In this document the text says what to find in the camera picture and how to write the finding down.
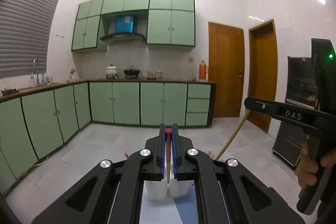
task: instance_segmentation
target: triangular cutout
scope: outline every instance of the triangular cutout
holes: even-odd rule
[[[271,205],[271,200],[247,177],[241,176],[241,182],[247,192],[254,211],[258,212]]]
[[[98,178],[93,177],[82,188],[78,190],[71,198],[66,202],[66,206],[78,211],[83,212],[85,206],[91,196],[93,189],[97,183]]]

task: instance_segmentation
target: gray roller blind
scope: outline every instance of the gray roller blind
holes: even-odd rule
[[[58,0],[0,0],[0,78],[47,70],[50,27]]]

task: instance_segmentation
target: brown countertop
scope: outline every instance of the brown countertop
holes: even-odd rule
[[[42,85],[42,86],[35,86],[31,88],[25,88],[25,89],[18,89],[20,92],[14,93],[11,95],[5,95],[0,97],[0,103],[9,101],[11,99],[15,99],[18,97],[47,91],[47,90],[54,90],[57,88],[61,88],[68,85],[75,85],[80,83],[86,83],[86,82],[151,82],[151,83],[188,83],[188,84],[215,84],[216,82],[211,81],[196,81],[192,82],[191,80],[183,80],[183,79],[166,79],[166,80],[156,80],[156,79],[106,79],[106,78],[99,78],[99,79],[81,79],[81,80],[75,80],[75,81],[65,81],[60,83],[54,83],[50,85]]]

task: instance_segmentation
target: doorway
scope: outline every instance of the doorway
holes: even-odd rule
[[[244,31],[209,22],[209,81],[217,83],[214,117],[239,117],[244,66]]]
[[[274,21],[249,30],[250,78],[248,96],[275,100],[278,77],[278,50]],[[251,111],[248,120],[268,133],[271,117]]]

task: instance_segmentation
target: metal pivot bolt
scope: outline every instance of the metal pivot bolt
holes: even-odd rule
[[[188,154],[189,154],[190,156],[195,156],[195,155],[198,154],[198,150],[195,149],[195,148],[191,148],[191,149],[188,150]]]
[[[111,166],[111,162],[109,160],[102,160],[100,162],[100,167],[102,168],[108,168]]]
[[[235,159],[229,159],[229,160],[227,161],[227,164],[228,164],[229,166],[231,166],[231,167],[236,167],[236,166],[238,165],[238,161],[235,160]]]
[[[151,154],[151,151],[149,149],[143,149],[140,151],[141,156],[148,156]]]

